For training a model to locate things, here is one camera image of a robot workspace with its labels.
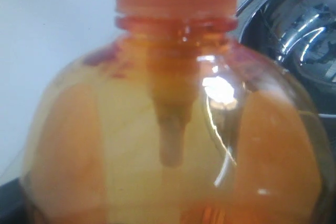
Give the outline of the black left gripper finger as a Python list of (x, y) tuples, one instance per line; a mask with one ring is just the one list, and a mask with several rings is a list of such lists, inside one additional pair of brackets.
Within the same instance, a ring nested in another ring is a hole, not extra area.
[(19, 178), (1, 185), (1, 224), (34, 223), (32, 205)]

